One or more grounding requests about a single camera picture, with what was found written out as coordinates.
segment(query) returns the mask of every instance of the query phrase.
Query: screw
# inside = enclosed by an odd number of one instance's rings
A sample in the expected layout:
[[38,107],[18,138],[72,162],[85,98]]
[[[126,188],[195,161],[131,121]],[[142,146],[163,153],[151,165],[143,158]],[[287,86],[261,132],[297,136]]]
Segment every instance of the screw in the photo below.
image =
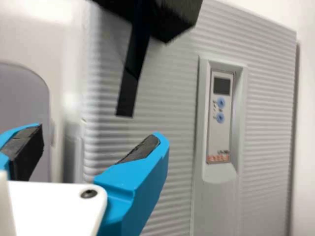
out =
[[81,194],[81,198],[84,199],[88,199],[88,198],[92,198],[95,197],[97,195],[97,192],[93,189],[88,189],[85,190],[82,194]]

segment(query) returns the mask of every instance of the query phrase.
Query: control panel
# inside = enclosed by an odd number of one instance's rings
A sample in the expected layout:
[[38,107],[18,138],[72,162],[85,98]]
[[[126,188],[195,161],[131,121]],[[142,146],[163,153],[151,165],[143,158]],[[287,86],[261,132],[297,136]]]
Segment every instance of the control panel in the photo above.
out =
[[207,164],[230,161],[233,77],[232,72],[211,71]]

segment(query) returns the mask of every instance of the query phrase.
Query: ribbed panel surface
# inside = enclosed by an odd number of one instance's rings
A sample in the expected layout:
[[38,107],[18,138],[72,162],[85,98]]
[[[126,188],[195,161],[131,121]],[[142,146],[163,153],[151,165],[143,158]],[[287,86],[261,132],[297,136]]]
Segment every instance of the ribbed panel surface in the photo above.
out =
[[142,235],[189,235],[199,54],[249,67],[239,236],[283,236],[294,96],[295,33],[204,0],[195,29],[165,46],[151,39],[133,119],[115,117],[131,25],[91,6],[84,104],[84,179],[91,181],[154,130],[171,142],[167,182]]

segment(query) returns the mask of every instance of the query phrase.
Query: blue button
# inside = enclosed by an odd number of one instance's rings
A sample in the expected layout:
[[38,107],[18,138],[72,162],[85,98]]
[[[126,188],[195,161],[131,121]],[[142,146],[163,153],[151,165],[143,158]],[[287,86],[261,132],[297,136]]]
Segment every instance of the blue button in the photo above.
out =
[[224,114],[223,113],[217,114],[217,122],[220,124],[222,124],[224,122]]
[[223,109],[223,107],[225,107],[225,99],[223,97],[219,97],[217,99],[217,104],[220,109]]

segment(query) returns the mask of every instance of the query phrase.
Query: orange label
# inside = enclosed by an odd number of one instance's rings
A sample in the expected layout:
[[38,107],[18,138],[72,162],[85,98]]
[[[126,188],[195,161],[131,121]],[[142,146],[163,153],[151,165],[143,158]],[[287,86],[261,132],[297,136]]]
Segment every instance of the orange label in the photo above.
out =
[[206,158],[207,164],[215,164],[215,163],[221,163],[221,162],[228,162],[230,160],[228,154],[221,154],[221,155],[209,155]]

